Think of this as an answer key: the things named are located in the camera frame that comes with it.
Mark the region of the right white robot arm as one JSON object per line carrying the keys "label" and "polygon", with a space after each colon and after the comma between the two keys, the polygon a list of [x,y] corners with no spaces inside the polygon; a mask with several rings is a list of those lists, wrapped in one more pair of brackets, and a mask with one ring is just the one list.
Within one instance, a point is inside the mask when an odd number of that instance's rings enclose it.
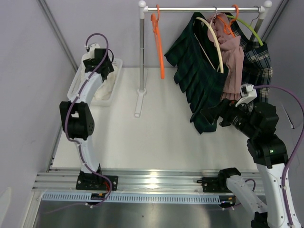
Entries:
{"label": "right white robot arm", "polygon": [[257,103],[250,113],[245,107],[245,104],[237,105],[235,100],[224,99],[200,113],[210,124],[221,117],[220,126],[232,125],[247,137],[247,149],[262,178],[266,203],[247,186],[237,168],[221,169],[216,178],[202,178],[203,190],[232,192],[250,214],[253,228],[300,228],[287,176],[291,157],[275,134],[279,120],[276,107]]}

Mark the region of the green plaid skirt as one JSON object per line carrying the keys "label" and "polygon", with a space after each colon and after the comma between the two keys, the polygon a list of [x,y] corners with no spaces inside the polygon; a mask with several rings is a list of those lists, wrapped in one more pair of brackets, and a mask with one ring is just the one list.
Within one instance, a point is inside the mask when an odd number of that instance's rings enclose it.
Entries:
{"label": "green plaid skirt", "polygon": [[201,13],[193,13],[165,54],[167,61],[177,67],[174,82],[185,93],[192,112],[190,122],[200,134],[216,131],[217,126],[210,124],[200,112],[219,104],[228,76],[227,66],[219,65],[219,52],[208,37],[209,28],[204,19]]}

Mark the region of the white cloth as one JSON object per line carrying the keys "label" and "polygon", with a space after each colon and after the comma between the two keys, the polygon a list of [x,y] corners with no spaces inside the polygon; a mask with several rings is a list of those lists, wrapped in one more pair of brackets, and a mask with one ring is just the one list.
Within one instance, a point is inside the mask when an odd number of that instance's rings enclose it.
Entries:
{"label": "white cloth", "polygon": [[83,83],[82,85],[84,85],[84,82],[86,82],[86,84],[81,92],[79,92],[80,97],[78,101],[98,106],[109,106],[105,103],[108,103],[111,97],[117,72],[118,70],[114,70],[106,79],[102,80],[101,75],[96,72],[93,73],[89,79],[91,72],[85,73],[84,70],[82,70],[81,82]]}

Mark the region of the orange plastic hanger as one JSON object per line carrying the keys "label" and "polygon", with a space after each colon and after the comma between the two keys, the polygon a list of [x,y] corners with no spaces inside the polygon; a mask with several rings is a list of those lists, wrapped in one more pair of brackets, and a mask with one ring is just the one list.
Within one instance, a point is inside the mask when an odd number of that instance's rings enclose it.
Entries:
{"label": "orange plastic hanger", "polygon": [[160,74],[161,74],[161,79],[165,79],[165,67],[164,67],[164,61],[163,61],[163,51],[162,51],[162,39],[158,27],[158,22],[160,19],[160,9],[159,5],[156,4],[156,9],[157,9],[157,15],[154,13],[151,15],[151,22],[152,22],[152,30],[154,33],[154,39],[155,39],[155,45],[156,45],[156,51],[158,55],[158,61],[160,65]]}

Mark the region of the cream wooden hanger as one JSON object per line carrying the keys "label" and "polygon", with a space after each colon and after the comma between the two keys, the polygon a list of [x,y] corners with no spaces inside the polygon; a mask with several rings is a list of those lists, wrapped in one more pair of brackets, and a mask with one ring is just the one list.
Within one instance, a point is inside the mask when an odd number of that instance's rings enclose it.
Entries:
{"label": "cream wooden hanger", "polygon": [[217,50],[217,54],[218,54],[218,60],[219,60],[219,69],[220,69],[220,72],[223,74],[224,73],[223,59],[222,59],[222,54],[221,54],[221,50],[220,50],[217,35],[215,34],[211,24],[209,22],[207,22],[205,19],[203,19],[202,17],[196,17],[195,19],[200,20],[201,22],[203,22],[207,26],[207,28],[209,29],[209,31],[210,31],[210,33],[213,37],[213,43],[216,46],[216,50]]}

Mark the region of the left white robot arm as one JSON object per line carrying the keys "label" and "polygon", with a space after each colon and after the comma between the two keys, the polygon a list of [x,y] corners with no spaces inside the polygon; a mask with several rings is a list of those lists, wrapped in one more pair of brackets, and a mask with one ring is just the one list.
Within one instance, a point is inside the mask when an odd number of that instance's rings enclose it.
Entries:
{"label": "left white robot arm", "polygon": [[103,185],[105,176],[100,171],[93,149],[92,134],[95,121],[90,111],[90,104],[108,75],[114,71],[109,51],[106,48],[88,50],[83,60],[83,75],[76,93],[68,101],[59,105],[60,117],[66,138],[73,142],[81,161],[79,182],[86,183],[91,189],[98,190]]}

